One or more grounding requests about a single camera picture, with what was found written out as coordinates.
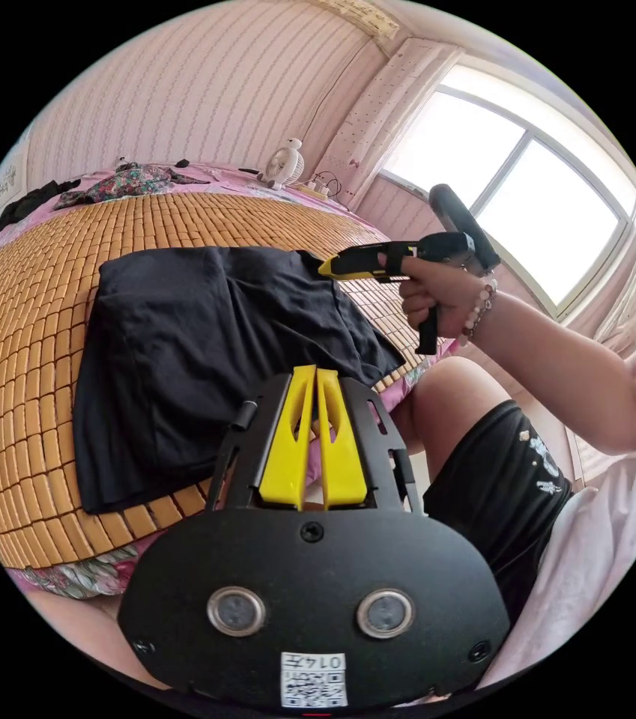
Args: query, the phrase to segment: bracelet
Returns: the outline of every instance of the bracelet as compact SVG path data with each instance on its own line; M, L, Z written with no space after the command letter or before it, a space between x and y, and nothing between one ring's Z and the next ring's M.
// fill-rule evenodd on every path
M467 316L465 324L460 333L460 346L464 347L468 342L472 341L473 335L485 313L492 308L492 300L497 291L497 280L491 279L490 282L480 291L475 301L475 307Z

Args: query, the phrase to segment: small desk fan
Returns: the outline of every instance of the small desk fan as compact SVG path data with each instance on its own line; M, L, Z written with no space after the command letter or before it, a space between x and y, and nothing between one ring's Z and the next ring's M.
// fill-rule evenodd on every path
M298 152L303 143L297 138L289 139L285 145L278 148L265 166L265 172L260 172L258 181L266 184L270 189L282 189L283 185L295 182L303 173L305 162Z

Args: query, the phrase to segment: qr code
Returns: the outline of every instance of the qr code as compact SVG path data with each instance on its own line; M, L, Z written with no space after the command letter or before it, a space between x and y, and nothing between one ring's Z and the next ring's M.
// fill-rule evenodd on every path
M281 696L286 707L347 706L345 656L283 653Z

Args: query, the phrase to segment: cable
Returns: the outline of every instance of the cable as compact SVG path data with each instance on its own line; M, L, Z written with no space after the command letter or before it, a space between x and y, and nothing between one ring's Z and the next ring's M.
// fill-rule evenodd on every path
M338 195L342 192L342 183L341 183L340 180L337 178L337 176L336 176L336 174L335 174L334 172L330 172L329 170L323 170L323 172L316 172L316 173L312 176L311 182L314 182L315 180L318 180L322 175L332 175L332 176L333 176L333 178L332 178L331 180L328 180L327 182L323 182L322 180L320 180L320 182L323 182L323 185L325 185L325 187L330 188L330 183L331 183L331 182L334 182L334 183L336 184L336 190L335 190L335 192L333 192L332 194L330 194L330 191L328 191L327 196L328 196L331 200L334 200L335 202L337 202L337 203L340 205L340 207L343 207L347 212L351 212L351 210L348 208L347 205L343 204L340 200L338 200Z
M311 119L311 121L310 121L310 124L308 125L308 129L303 133L303 137L307 137L307 136L308 136L308 133L309 133L310 130L312 129L312 124L315 122L315 119L318 117L318 113L320 112L320 108L323 106L323 103L325 102L325 100L327 100L327 98L328 98L328 97L330 96L330 94L333 92L333 90L335 89L335 86L338 84L338 82L340 82L340 79L342 78L342 76L345 75L345 71L353 64L353 60L354 60L371 42L372 42L372 38L371 38L371 37L368 37L368 40L367 40L363 45L361 45L361 46L358 48L357 52L350 58L350 60L348 61L348 63L342 68L342 70L340 71L340 74L335 78L335 82L334 82L334 83L332 84L332 86L330 87L330 90L328 90L328 91L325 93L325 95L323 96L323 99L320 101L320 104L318 104L318 107L317 107L317 109L315 110L315 114L312 116L312 119Z

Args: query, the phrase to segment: window frame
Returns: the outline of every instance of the window frame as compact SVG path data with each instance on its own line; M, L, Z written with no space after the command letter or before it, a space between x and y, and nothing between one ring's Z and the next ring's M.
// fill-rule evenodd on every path
M593 142L595 142L603 151L608 152L609 157L611 157L612 160L616 162L618 167L620 167L620 169L626 173L628 179L633 183L636 189L635 171L633 170L632 172L627 172L626 168L624 167L624 158L620 157L620 160L622 161L619 161L613 153L607 150L604 142L598 142L595 139L593 133L588 133L586 131L582 123L575 122L575 119L572 117L572 113L565 113L561 108L556 107L554 103L546 100L545 97L541 97L535 92L525 88L524 86L522 86L522 84L516 83L514 79L507 79L506 77L500 76L502 73L491 71L490 69L485 67L484 63L473 63L465 60L466 58L463 58L458 64L465 67L472 67L474 70L478 70L479 72L485 74L491 74L494 77L502 80L503 82L509 82L515 87L519 87L521 90L529 92L534 97L536 97L536 99L551 106L556 112L559 112L561 115L570 120L573 124L583 130L590 137L590 139L592 139ZM617 259L621 249L625 246L625 243L631 237L636 214L636 196L633 207L628 213L623 209L622 205L620 205L612 192L610 192L610 190L599 180L599 178L596 177L596 175L589 168L587 168L577 157L575 157L572 152L570 152L567 148L565 148L547 133L540 130L540 128L536 127L530 122L527 122L523 118L519 117L518 115L515 115L514 113L510 112L507 109L504 109L501 106L495 105L488 100L484 100L481 97L477 97L476 95L472 95L471 93L465 92L463 90L447 87L446 85L438 85L435 89L435 92L450 95L451 97L455 97L459 100L464 100L466 102L478 105L490 112L494 112L496 115L499 115L506 120L511 121L519 127L522 127L524 130L522 137L518 140L518 143L515 148L506 158L503 165L497 170L493 178L488 182L487 186L479 195L477 200L475 200L473 205L470 207L470 212L474 216L478 215L481 209L483 209L484 206L487 205L490 199L499 190L502 183L505 181L509 173L514 169L515 165L520 160L522 154L525 152L528 145L533 141L538 142L544 148L552 152L559 160L562 160L575 172L577 172L597 192L601 199L616 215L617 226L610 239L605 244L605 247L597 257L597 259L589 266L587 271L582 276L580 282L567 294L566 297L563 298L562 301L557 304L550 299L550 297L547 295L547 293L545 293L539 283L532 277L532 275L530 275L530 273L527 272L527 270L525 270L525 268L520 264L520 262L509 252L507 252L507 250L502 247L499 242L497 242L494 238L491 237L491 241L494 244L495 250L498 255L500 255L500 258L502 259L503 263L515 275L518 281L525 287L527 292L542 308L543 312L550 315L555 320L565 320L567 316L570 315L572 310L574 310L577 305L584 300L588 293L590 293L591 290L594 289L594 287L602 280L605 274L614 265L615 260ZM401 188L406 189L411 194L422 197L425 201L427 201L428 196L427 190L425 188L417 187L408 179L402 178L395 173L386 170L385 168L382 168L378 174L385 179L393 182L394 184L397 184Z

